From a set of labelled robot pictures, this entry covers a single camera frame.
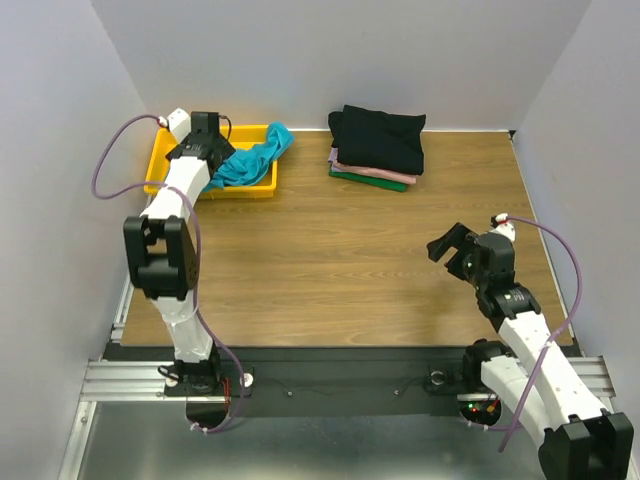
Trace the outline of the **teal t shirt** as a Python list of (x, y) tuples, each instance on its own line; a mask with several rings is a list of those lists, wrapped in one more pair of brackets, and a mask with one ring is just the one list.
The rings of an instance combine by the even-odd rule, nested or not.
[(202, 193), (256, 187), (293, 142), (293, 133), (280, 122), (232, 126), (230, 143), (235, 153), (213, 174)]

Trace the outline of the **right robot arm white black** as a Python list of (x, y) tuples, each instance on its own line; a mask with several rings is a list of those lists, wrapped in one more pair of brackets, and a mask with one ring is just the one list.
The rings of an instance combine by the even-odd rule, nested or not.
[(537, 447), (548, 479), (624, 479), (634, 427), (587, 387), (557, 344), (533, 293), (516, 280), (516, 217), (499, 214), (478, 234), (461, 223), (427, 245), (431, 261), (449, 249), (447, 271), (470, 284), (477, 306), (499, 335), (465, 350), (460, 378), (488, 389), (512, 413), (505, 435), (522, 428)]

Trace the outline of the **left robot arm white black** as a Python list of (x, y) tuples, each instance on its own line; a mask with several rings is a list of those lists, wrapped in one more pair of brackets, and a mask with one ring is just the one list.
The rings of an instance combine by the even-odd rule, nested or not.
[(160, 369), (167, 386), (209, 395), (221, 386), (223, 371), (199, 318), (199, 241), (191, 237), (188, 223), (199, 195), (234, 149), (220, 132), (217, 112), (176, 109), (163, 127), (176, 142), (166, 155), (168, 171), (151, 203), (123, 225), (129, 274), (160, 313), (173, 342), (173, 364)]

